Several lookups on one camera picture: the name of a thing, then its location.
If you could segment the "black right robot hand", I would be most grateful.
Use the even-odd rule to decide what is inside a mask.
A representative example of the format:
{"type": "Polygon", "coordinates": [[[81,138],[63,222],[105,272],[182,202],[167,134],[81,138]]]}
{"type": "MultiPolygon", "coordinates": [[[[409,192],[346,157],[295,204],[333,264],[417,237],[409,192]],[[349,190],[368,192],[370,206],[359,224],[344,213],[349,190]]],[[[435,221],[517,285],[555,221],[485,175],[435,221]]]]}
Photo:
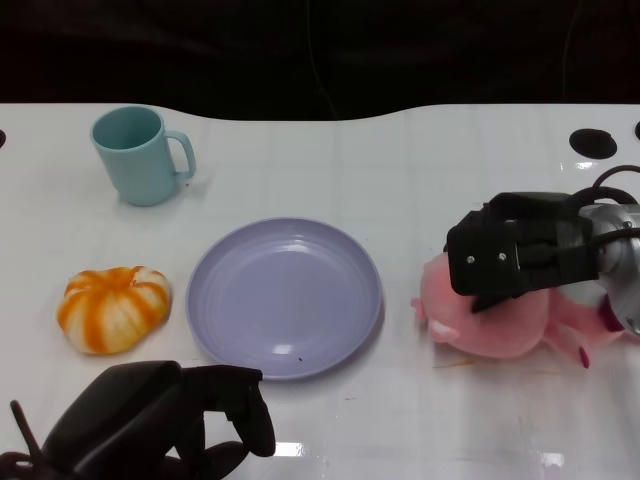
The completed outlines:
{"type": "Polygon", "coordinates": [[[479,313],[528,292],[598,277],[586,245],[591,220],[564,213],[562,193],[500,193],[469,212],[446,239],[453,290],[479,313]]]}

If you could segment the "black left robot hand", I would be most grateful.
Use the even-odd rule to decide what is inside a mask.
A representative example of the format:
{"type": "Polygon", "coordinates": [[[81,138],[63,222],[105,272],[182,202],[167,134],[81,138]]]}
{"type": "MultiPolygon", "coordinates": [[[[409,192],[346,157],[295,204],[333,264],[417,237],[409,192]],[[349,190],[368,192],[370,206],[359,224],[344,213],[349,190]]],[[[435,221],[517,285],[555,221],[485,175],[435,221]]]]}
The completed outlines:
{"type": "Polygon", "coordinates": [[[56,423],[43,457],[72,479],[222,479],[248,454],[275,452],[261,380],[225,365],[110,367],[56,423]]]}

